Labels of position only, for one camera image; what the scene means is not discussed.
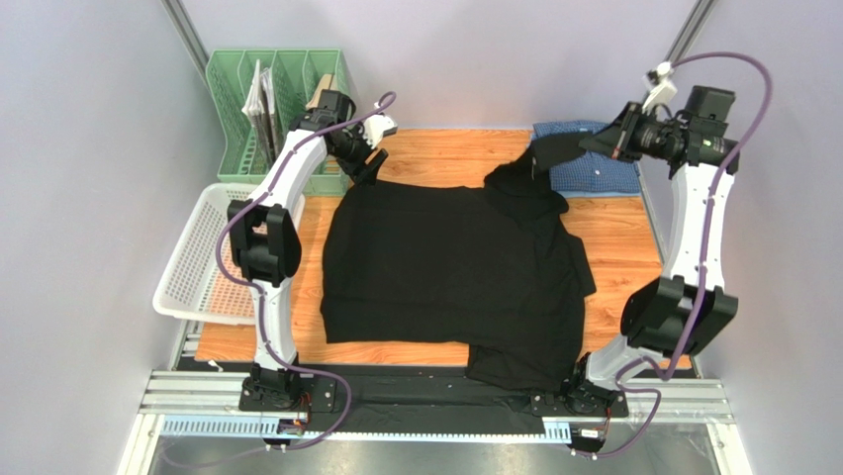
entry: gray floor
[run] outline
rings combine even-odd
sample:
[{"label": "gray floor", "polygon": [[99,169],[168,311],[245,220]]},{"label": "gray floor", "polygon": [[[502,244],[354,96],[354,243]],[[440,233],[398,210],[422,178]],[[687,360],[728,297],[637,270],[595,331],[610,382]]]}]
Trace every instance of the gray floor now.
[{"label": "gray floor", "polygon": [[[613,424],[607,448],[632,435]],[[182,463],[217,460],[259,446],[255,439],[182,437],[163,439],[167,455]],[[592,462],[567,448],[537,444],[327,441],[301,452],[259,453],[198,471],[208,474],[718,474],[704,425],[653,426],[620,457]],[[150,473],[197,473],[153,464]]]}]

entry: perforated basket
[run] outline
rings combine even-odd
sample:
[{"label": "perforated basket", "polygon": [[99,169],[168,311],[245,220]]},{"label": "perforated basket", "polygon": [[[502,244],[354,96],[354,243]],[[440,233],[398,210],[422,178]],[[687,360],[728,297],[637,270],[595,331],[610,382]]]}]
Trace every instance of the perforated basket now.
[{"label": "perforated basket", "polygon": [[[158,282],[152,299],[157,312],[200,322],[254,324],[251,295],[223,276],[214,256],[217,237],[228,220],[229,203],[245,200],[254,188],[249,184],[217,183],[202,192]],[[232,263],[228,239],[223,245],[223,260],[233,275],[240,276]]]},{"label": "perforated basket", "polygon": [[[248,119],[240,111],[251,86],[254,68],[272,67],[275,104],[282,137],[291,122],[305,112],[324,74],[333,74],[340,92],[348,94],[345,59],[339,49],[218,49],[205,75],[226,134],[226,152],[218,177],[227,183],[260,183],[268,171],[266,157]],[[311,176],[305,195],[342,196],[348,177],[326,161]]]}]

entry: wooden table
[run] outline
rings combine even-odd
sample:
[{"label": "wooden table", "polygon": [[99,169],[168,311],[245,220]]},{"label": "wooden table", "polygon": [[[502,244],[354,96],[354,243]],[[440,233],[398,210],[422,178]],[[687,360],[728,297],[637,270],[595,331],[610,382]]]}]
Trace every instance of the wooden table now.
[{"label": "wooden table", "polygon": [[[529,131],[408,130],[385,139],[390,157],[379,178],[431,187],[483,185],[500,163],[520,156]],[[303,258],[293,279],[293,338],[303,363],[437,364],[464,366],[463,343],[351,342],[327,344],[320,302],[322,252],[339,198],[307,199],[299,228]],[[586,300],[583,351],[603,347],[618,332],[629,295],[661,270],[655,242],[639,197],[571,199],[561,216],[572,235],[580,237],[597,281],[598,292]],[[250,361],[254,355],[252,326],[206,324],[196,359]],[[690,367],[685,358],[682,367]]]}]

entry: blue cushion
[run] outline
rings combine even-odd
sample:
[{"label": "blue cushion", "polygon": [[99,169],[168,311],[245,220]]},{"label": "blue cushion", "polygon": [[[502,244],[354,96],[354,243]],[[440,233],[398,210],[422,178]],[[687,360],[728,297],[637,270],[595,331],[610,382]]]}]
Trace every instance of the blue cushion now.
[{"label": "blue cushion", "polygon": [[[535,137],[545,137],[571,132],[597,132],[606,125],[594,121],[544,122],[533,125],[533,130]],[[593,151],[551,168],[550,186],[569,198],[641,194],[635,163],[612,160]]]}]

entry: green plastic bin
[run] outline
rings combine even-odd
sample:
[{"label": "green plastic bin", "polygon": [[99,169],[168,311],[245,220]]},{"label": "green plastic bin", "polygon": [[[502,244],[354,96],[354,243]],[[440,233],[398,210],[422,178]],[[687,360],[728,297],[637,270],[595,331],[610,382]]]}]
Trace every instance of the green plastic bin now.
[{"label": "green plastic bin", "polygon": [[[337,88],[348,94],[347,70],[339,49],[218,49],[211,55],[205,75],[226,133],[226,153],[217,174],[224,183],[260,183],[268,170],[266,157],[255,144],[254,133],[241,111],[251,87],[254,67],[272,66],[275,105],[282,137],[316,92],[324,74],[333,74]],[[328,159],[314,173],[305,194],[342,196],[348,176]]]}]

